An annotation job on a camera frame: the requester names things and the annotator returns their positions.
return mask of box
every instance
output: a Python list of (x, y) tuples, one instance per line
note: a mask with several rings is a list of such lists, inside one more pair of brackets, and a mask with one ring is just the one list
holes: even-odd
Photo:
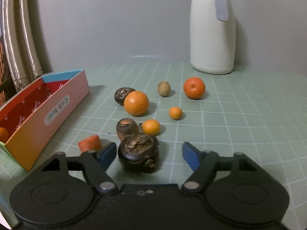
[(90, 92), (84, 70), (38, 78), (0, 109), (0, 127), (9, 132), (0, 147), (29, 171), (57, 129)]

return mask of thermos handle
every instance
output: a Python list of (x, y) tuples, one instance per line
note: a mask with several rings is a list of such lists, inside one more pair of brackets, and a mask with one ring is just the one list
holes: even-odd
[(227, 21), (229, 19), (229, 10), (227, 0), (214, 0), (216, 17), (220, 21)]

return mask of silver screw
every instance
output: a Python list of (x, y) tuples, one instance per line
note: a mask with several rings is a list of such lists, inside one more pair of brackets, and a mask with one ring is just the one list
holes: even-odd
[(199, 188), (199, 183), (198, 182), (186, 182), (184, 186), (187, 189), (194, 190), (194, 189)]
[(112, 182), (103, 182), (100, 184), (100, 188), (102, 190), (111, 190), (113, 188), (115, 188), (115, 184)]
[(143, 196), (143, 195), (145, 195), (145, 191), (144, 190), (137, 191), (136, 194), (140, 195), (140, 196)]
[(147, 190), (146, 190), (146, 193), (148, 193), (148, 194), (153, 194), (153, 193), (154, 193), (154, 191), (153, 191), (153, 190), (151, 190), (151, 189), (147, 189)]

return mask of white jug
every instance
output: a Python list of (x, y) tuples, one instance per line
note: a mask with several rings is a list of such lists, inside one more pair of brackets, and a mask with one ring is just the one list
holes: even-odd
[(230, 0), (192, 0), (190, 61), (201, 72), (231, 72), (235, 51), (235, 20)]

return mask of label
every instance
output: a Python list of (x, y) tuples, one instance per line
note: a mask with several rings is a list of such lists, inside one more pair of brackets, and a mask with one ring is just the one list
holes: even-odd
[(50, 125), (59, 113), (68, 105), (70, 97), (66, 95), (44, 118), (45, 125)]

